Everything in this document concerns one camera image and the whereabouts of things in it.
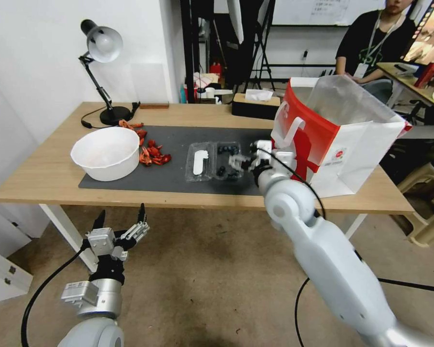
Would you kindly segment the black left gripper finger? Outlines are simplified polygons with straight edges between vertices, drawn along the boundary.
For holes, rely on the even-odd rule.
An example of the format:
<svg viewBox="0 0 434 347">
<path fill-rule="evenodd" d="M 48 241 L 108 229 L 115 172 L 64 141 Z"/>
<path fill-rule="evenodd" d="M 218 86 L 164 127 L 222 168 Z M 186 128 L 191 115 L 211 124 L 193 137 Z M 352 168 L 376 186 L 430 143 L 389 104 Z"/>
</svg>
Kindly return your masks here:
<svg viewBox="0 0 434 347">
<path fill-rule="evenodd" d="M 123 250 L 133 248 L 149 231 L 145 204 L 142 203 L 137 216 L 137 223 L 121 235 Z"/>
<path fill-rule="evenodd" d="M 105 217 L 106 217 L 106 210 L 103 209 L 101 211 L 101 213 L 99 214 L 99 216 L 94 220 L 92 230 L 88 233 L 91 233 L 92 231 L 103 228 L 104 222 L 105 222 Z"/>
</svg>

